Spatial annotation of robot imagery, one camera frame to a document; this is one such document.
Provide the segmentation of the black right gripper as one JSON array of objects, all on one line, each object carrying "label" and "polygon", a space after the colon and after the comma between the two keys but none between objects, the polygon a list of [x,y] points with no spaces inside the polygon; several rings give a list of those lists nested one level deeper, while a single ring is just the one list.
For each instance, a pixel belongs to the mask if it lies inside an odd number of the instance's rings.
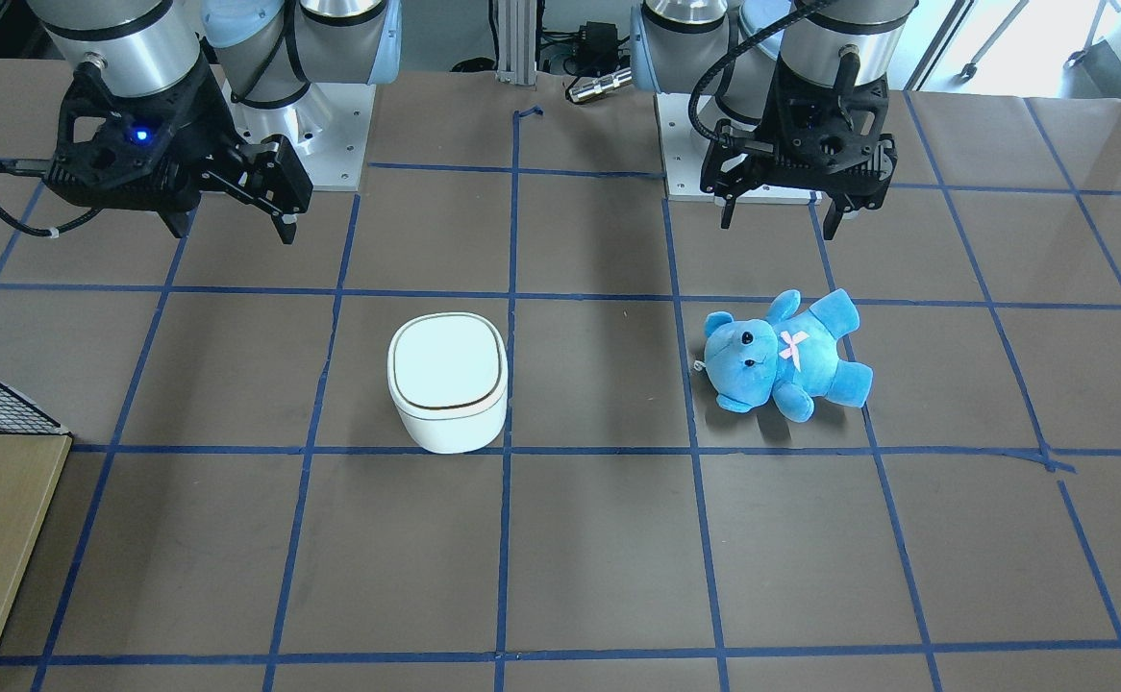
[{"label": "black right gripper", "polygon": [[282,244],[311,207],[309,170],[288,137],[235,146],[235,126],[209,61],[149,96],[115,96],[81,62],[62,100],[57,145],[43,182],[83,209],[155,211],[187,239],[201,190],[225,192],[270,216]]}]

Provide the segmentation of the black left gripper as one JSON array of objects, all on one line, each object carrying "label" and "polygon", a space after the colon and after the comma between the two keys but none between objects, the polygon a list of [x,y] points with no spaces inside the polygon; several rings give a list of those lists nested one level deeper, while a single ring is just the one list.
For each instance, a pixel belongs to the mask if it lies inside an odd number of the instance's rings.
[{"label": "black left gripper", "polygon": [[821,236],[833,240],[843,219],[880,209],[899,155],[883,132],[887,79],[819,85],[779,62],[758,129],[761,140],[717,133],[700,172],[700,188],[722,202],[719,227],[731,227],[736,199],[765,185],[818,191],[832,205]]}]

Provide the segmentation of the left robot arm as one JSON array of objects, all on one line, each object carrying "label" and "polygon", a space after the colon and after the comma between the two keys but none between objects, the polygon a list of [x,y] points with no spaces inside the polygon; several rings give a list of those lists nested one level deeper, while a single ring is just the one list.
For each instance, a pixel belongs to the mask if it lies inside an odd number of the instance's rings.
[{"label": "left robot arm", "polygon": [[736,201],[781,187],[830,200],[821,224],[877,210],[898,165],[887,70],[912,1],[640,1],[639,90],[683,98],[696,185],[731,225]]}]

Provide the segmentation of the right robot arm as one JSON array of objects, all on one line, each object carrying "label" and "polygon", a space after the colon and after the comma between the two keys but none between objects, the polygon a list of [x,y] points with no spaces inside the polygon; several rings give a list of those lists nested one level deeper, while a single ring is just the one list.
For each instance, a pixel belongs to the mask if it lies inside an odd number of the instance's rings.
[{"label": "right robot arm", "polygon": [[206,192],[269,216],[284,244],[346,130],[324,85],[401,67],[398,1],[33,1],[72,66],[47,162],[18,166],[83,210],[139,210],[173,236]]}]

